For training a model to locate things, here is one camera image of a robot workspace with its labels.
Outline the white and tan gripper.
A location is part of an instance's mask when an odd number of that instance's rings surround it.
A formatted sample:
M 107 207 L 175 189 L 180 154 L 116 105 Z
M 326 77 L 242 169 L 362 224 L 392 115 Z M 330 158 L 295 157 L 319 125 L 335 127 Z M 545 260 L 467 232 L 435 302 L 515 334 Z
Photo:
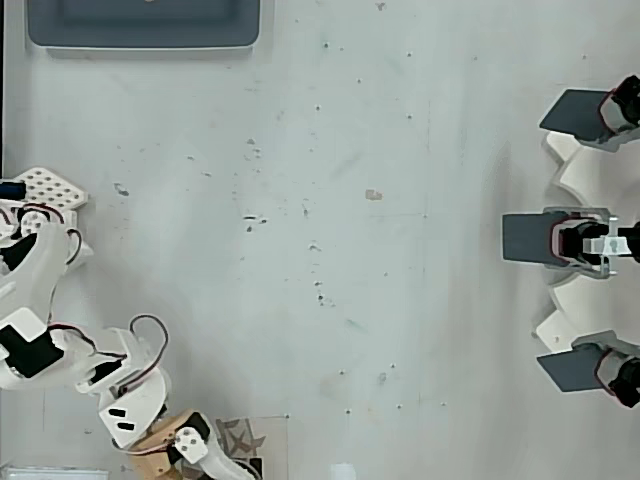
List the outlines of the white and tan gripper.
M 171 380 L 163 370 L 152 370 L 98 393 L 98 415 L 120 450 L 160 450 L 129 455 L 133 471 L 143 480 L 179 480 L 179 470 L 166 450 L 177 450 L 190 465 L 212 479 L 251 480 L 249 471 L 229 458 L 208 420 L 196 410 L 168 417 L 166 404 Z

